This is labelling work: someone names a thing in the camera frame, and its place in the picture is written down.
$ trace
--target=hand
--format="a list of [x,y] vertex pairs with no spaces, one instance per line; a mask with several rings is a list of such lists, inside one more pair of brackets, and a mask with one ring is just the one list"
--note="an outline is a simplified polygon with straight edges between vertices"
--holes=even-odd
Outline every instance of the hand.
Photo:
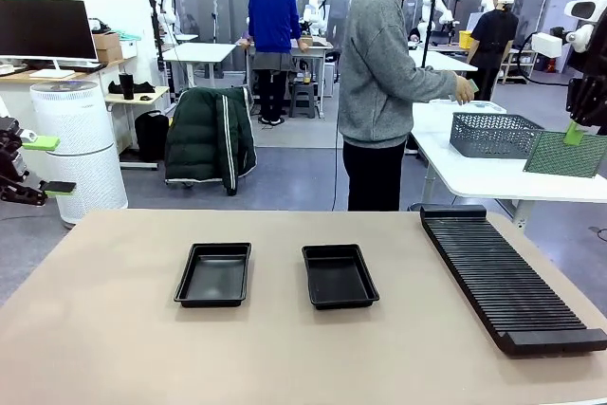
[[243,48],[244,50],[248,50],[250,48],[250,41],[249,40],[238,40],[238,45]]
[[456,97],[459,104],[470,103],[474,100],[474,91],[466,78],[455,76],[457,80]]
[[307,52],[307,50],[310,48],[310,46],[308,46],[308,44],[302,40],[297,41],[297,46],[301,52]]

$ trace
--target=black pants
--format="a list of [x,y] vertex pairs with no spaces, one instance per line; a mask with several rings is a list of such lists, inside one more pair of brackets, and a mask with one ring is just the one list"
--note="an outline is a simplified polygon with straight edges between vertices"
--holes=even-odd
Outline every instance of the black pants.
[[499,68],[479,68],[477,71],[469,71],[467,73],[468,78],[473,80],[480,89],[476,94],[474,94],[475,100],[491,100],[493,85],[495,84],[495,79],[499,73]]
[[326,27],[326,40],[333,47],[341,48],[341,40],[343,40],[343,32],[345,29],[345,19],[329,18]]
[[367,149],[343,143],[343,164],[350,177],[348,211],[399,211],[400,173],[405,143]]
[[259,103],[262,105],[260,114],[265,120],[278,120],[281,117],[287,73],[286,71],[257,70]]

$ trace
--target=man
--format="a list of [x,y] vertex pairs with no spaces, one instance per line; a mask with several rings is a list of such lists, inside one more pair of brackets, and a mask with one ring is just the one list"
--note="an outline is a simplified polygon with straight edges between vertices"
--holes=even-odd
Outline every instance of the man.
[[343,42],[339,128],[349,211],[398,211],[413,103],[474,97],[452,71],[415,68],[400,0],[353,0]]
[[248,48],[255,42],[255,56],[251,68],[257,72],[259,97],[262,106],[259,121],[266,125],[280,125],[285,85],[291,69],[291,37],[299,49],[307,51],[302,42],[297,0],[248,0]]
[[495,79],[502,62],[512,49],[519,18],[507,10],[503,0],[493,0],[495,10],[481,16],[472,32],[468,63],[478,68],[468,76],[480,88],[478,100],[491,100]]
[[333,47],[341,48],[345,18],[348,16],[350,0],[329,0],[329,22],[327,25],[327,40]]

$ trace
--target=green puffer jacket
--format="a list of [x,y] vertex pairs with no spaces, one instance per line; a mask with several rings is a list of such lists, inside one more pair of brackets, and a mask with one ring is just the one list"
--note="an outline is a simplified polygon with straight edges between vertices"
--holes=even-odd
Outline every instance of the green puffer jacket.
[[166,181],[222,179],[228,194],[257,164],[245,87],[196,87],[179,98],[169,129]]

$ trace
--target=blue hoodie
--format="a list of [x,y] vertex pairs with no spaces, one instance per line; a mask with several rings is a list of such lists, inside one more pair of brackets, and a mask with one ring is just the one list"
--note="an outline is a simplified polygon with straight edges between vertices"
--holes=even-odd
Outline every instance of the blue hoodie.
[[296,0],[248,0],[248,34],[261,52],[291,52],[302,36]]

